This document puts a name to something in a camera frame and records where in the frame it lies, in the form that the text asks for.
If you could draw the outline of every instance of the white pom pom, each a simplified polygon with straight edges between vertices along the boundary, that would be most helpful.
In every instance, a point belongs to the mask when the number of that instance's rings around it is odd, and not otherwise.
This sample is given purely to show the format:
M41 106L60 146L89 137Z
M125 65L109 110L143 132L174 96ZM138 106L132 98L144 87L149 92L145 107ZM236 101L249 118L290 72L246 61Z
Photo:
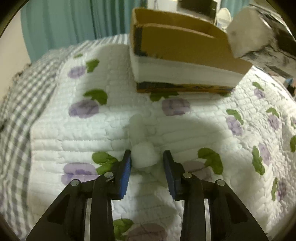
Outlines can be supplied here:
M132 147L131 160L135 168L150 167L160 161L161 155L151 142L142 142Z
M146 141L146 131L141 115L134 115L130 118L129 138L132 146Z

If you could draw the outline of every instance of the metal screw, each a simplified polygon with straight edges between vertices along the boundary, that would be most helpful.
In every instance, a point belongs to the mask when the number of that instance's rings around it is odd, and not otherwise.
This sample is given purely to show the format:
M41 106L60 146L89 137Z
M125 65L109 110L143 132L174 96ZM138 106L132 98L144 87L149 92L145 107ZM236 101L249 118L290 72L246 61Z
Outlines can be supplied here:
M79 180L78 179L74 179L70 183L71 183L71 186L78 186Z
M225 185L225 182L223 180L219 179L219 180L217 180L217 184L219 186L224 186Z
M106 172L106 173L104 174L104 176L105 176L106 178L111 178L111 177L113 177L113 173L112 173L112 172Z
M191 175L191 173L189 173L189 172L184 172L184 173L183 173L183 177L185 177L185 178L191 178L192 175Z

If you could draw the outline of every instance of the quilted bedspread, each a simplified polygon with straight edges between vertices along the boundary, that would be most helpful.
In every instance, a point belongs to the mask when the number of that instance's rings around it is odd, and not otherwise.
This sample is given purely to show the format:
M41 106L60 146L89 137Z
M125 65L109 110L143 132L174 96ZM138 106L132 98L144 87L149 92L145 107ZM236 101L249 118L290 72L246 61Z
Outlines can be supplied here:
M159 152L170 150L201 179L225 180L268 236L277 235L296 205L292 97L254 67L226 96L139 94L128 48L97 46L62 67L30 132L28 206L34 222L70 180L95 179L122 159L130 148L129 119L140 114ZM112 202L118 240L179 240L183 203L172 200L163 178L158 164L150 172L132 169L124 199Z

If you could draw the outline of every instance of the plaid fabric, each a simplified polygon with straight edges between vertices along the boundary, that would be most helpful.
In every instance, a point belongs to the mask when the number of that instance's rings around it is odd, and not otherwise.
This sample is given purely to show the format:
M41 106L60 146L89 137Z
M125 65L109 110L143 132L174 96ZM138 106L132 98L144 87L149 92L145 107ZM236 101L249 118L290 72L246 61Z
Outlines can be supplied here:
M32 214L27 207L31 165L30 128L41 115L56 86L64 62L77 53L107 43L128 44L122 34L52 50L14 79L0 106L0 212L15 234L25 240Z

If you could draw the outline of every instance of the cardboard box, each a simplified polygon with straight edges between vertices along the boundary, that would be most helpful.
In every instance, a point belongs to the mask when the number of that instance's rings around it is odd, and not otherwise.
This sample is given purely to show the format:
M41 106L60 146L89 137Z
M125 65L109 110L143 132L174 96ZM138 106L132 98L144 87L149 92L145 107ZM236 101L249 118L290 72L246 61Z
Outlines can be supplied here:
M208 88L227 93L252 66L233 57L223 31L178 13L133 9L130 42L132 69L138 83L169 83L177 85L179 91L180 86L185 86L184 91Z

